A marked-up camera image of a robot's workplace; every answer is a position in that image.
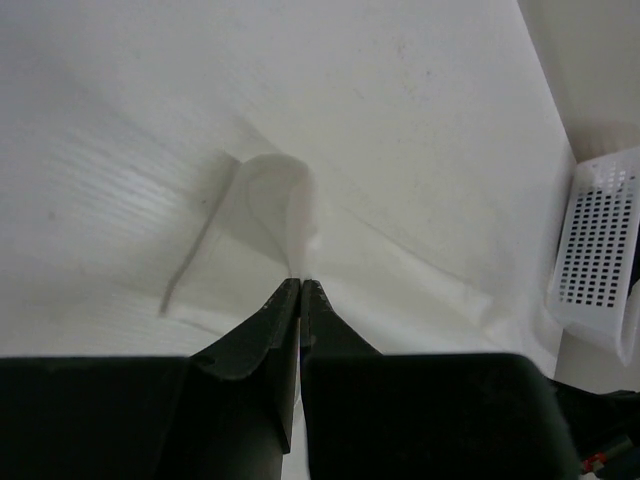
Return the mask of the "white tank top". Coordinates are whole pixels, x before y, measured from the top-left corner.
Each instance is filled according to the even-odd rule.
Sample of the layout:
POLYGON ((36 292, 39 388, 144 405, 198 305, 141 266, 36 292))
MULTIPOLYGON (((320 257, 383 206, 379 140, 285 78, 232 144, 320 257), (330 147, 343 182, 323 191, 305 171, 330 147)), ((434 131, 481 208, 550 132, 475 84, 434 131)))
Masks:
POLYGON ((161 314, 239 314, 283 277, 317 280, 347 325, 385 354, 526 355, 552 371, 559 333, 537 334, 543 257, 533 228, 458 173, 428 178, 407 228, 366 220, 336 181, 269 146, 217 159, 203 226, 161 314))

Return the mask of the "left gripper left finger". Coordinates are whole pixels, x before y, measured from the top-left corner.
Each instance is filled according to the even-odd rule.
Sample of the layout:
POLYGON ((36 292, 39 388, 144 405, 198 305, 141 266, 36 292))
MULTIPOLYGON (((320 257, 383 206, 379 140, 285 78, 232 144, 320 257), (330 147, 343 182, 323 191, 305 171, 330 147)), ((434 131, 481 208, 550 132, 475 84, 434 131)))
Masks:
POLYGON ((300 283, 191 356, 1 362, 5 479, 277 479, 291 449, 300 283))

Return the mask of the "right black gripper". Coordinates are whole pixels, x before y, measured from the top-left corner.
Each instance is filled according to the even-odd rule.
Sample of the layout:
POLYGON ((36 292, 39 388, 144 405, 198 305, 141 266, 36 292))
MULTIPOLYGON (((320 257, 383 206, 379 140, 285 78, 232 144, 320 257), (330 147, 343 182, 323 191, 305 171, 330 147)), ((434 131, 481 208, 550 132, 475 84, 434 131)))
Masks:
POLYGON ((598 479, 639 477, 639 394, 596 394, 556 380, 556 400, 582 463, 598 479))

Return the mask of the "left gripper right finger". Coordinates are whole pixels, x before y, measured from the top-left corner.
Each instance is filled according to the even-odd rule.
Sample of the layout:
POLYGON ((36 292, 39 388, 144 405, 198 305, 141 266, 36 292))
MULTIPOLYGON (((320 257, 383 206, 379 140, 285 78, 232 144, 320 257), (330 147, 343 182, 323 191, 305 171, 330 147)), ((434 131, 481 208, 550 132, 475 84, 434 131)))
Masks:
POLYGON ((511 353, 384 355, 301 298, 301 387, 314 479, 576 479, 548 379, 511 353))

